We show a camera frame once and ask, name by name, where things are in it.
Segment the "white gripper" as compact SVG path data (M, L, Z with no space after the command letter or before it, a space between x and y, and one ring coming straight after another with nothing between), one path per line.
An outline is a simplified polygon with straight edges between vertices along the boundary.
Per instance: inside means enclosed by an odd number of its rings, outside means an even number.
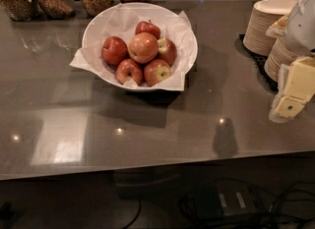
M285 36L288 15L272 23L266 36ZM269 119L276 123L293 120L315 95L315 58L298 57L290 65L282 64L279 70L278 93L274 98Z

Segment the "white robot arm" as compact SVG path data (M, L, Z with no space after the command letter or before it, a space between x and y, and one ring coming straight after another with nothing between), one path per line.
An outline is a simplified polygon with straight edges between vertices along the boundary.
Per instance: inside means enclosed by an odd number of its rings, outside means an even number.
M288 15L266 31L282 37L287 50L297 58L281 65L276 94L269 119L284 123L294 119L315 95L315 0L298 0Z

